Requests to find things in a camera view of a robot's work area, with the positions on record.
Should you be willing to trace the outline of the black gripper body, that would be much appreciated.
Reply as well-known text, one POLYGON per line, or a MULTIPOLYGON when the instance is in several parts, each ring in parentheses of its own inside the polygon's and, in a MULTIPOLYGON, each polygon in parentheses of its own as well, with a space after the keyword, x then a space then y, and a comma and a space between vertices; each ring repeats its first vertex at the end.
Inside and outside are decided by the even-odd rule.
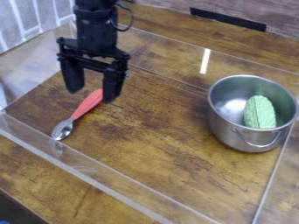
POLYGON ((61 69, 69 71, 81 66, 77 60, 89 55, 91 58, 113 58, 115 60, 130 60, 131 56, 118 48, 118 32, 130 29, 118 27, 118 7, 89 7, 75 5, 77 16, 77 38, 59 38, 61 45, 59 62, 61 69))

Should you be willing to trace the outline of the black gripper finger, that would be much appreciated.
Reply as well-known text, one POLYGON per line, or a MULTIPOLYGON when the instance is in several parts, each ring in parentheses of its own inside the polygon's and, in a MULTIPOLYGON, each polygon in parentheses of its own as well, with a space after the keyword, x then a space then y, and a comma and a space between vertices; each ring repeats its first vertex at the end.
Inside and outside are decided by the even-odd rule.
POLYGON ((103 100, 113 102, 122 93, 127 71, 118 66, 110 66, 105 71, 103 79, 103 100))
POLYGON ((85 69, 75 59, 61 58, 61 70, 66 87, 75 94, 85 87, 85 69))

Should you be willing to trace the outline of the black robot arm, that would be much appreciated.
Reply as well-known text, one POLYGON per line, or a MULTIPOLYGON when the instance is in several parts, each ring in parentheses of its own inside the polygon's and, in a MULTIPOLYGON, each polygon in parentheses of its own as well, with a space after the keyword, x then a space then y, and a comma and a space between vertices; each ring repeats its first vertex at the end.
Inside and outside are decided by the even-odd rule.
POLYGON ((118 48, 118 6, 133 11, 118 0, 75 0, 77 38, 58 38, 58 61, 66 87, 71 93, 83 89, 85 70, 103 73, 103 101, 113 102, 122 93, 129 76, 131 55, 118 48))

